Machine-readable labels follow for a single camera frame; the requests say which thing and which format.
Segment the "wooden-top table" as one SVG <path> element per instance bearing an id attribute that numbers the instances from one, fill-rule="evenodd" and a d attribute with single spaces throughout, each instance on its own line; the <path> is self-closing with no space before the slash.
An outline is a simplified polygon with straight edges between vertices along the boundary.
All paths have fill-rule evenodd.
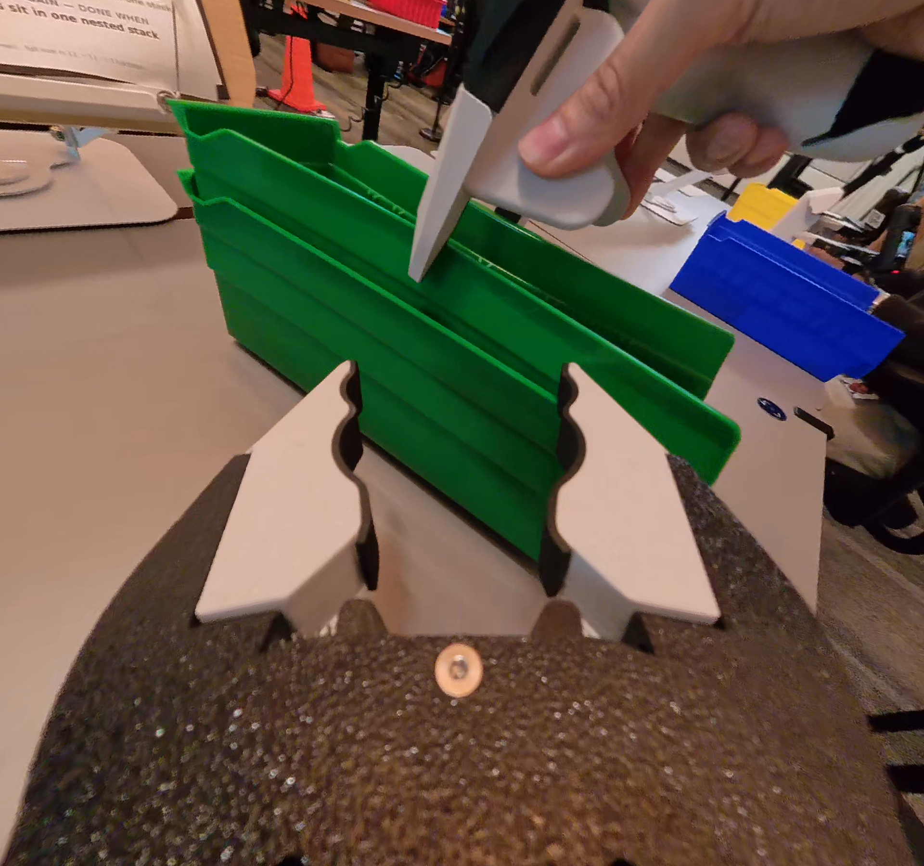
<path id="1" fill-rule="evenodd" d="M 448 46 L 446 32 L 353 0 L 240 0 L 247 28 L 324 43 L 364 55 L 367 66 L 362 138 L 376 141 L 387 81 L 415 61 L 425 42 Z"/>

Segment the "orange traffic cone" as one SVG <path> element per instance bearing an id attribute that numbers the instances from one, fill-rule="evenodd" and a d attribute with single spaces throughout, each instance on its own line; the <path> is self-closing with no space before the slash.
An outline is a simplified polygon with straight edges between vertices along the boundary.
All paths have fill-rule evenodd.
<path id="1" fill-rule="evenodd" d="M 281 82 L 269 89 L 266 96 L 276 106 L 284 106 L 303 114 L 320 115 L 326 106 L 315 95 L 312 53 L 308 40 L 286 37 Z"/>

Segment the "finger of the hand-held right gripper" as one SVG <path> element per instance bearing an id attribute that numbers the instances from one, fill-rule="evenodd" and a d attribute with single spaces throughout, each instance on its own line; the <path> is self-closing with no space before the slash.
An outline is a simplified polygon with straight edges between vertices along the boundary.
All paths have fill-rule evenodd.
<path id="1" fill-rule="evenodd" d="M 463 78 L 424 188 L 409 274 L 422 281 L 471 200 L 561 229 L 610 225 L 630 190 L 611 149 L 569 178 L 523 163 L 518 144 L 623 38 L 608 0 L 484 0 Z"/>

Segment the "printed instruction sheet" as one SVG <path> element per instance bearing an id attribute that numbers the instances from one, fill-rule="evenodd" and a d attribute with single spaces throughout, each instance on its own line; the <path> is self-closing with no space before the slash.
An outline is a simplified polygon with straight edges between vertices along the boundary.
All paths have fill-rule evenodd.
<path id="1" fill-rule="evenodd" d="M 225 95 L 201 0 L 1 0 L 1 66 L 208 101 Z"/>

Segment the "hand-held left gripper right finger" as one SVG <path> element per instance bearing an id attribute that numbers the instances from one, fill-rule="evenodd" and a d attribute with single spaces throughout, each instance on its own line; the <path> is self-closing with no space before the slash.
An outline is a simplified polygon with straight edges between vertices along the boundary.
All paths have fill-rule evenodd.
<path id="1" fill-rule="evenodd" d="M 662 444 L 578 364 L 562 367 L 539 580 L 592 635 L 636 614 L 711 626 L 721 610 Z"/>

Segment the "black metal frame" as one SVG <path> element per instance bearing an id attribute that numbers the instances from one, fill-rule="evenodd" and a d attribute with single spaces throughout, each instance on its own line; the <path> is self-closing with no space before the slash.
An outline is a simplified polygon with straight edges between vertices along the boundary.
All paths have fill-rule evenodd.
<path id="1" fill-rule="evenodd" d="M 901 803 L 923 821 L 923 710 L 868 714 L 867 723 L 884 753 L 886 775 Z"/>

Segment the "yellow plastic bin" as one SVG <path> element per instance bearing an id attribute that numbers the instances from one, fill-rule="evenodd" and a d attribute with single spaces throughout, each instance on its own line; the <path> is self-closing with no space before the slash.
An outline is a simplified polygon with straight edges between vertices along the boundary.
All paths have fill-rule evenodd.
<path id="1" fill-rule="evenodd" d="M 767 185 L 751 182 L 738 196 L 726 213 L 733 222 L 747 222 L 770 232 L 790 213 L 798 200 L 793 196 Z"/>

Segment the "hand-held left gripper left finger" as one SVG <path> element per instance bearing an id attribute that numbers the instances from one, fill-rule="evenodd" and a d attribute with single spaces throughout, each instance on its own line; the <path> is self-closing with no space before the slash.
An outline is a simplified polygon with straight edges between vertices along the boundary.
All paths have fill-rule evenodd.
<path id="1" fill-rule="evenodd" d="M 337 365 L 248 451 L 195 607 L 202 624 L 280 614 L 320 633 L 346 601 L 378 588 L 365 483 L 359 365 Z"/>

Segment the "instruction sheet on stand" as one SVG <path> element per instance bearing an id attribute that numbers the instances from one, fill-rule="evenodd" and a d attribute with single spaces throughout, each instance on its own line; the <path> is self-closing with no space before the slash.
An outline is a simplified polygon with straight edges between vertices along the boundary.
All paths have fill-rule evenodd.
<path id="1" fill-rule="evenodd" d="M 201 0 L 225 95 L 208 101 L 155 92 L 101 79 L 69 79 L 31 73 L 4 73 L 1 66 L 3 124 L 99 126 L 130 132 L 177 133 L 171 103 L 176 100 L 250 108 L 256 75 L 239 0 Z"/>

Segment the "person's right hand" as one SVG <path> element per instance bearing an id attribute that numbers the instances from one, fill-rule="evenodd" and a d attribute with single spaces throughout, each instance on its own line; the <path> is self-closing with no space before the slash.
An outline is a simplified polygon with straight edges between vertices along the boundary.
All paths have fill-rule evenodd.
<path id="1" fill-rule="evenodd" d="M 519 155 L 535 174 L 560 179 L 616 156 L 630 216 L 683 138 L 693 166 L 753 178 L 788 150 L 779 129 L 727 114 L 700 130 L 654 112 L 654 103 L 713 48 L 858 29 L 874 46 L 922 61 L 923 0 L 650 0 L 606 61 Z"/>

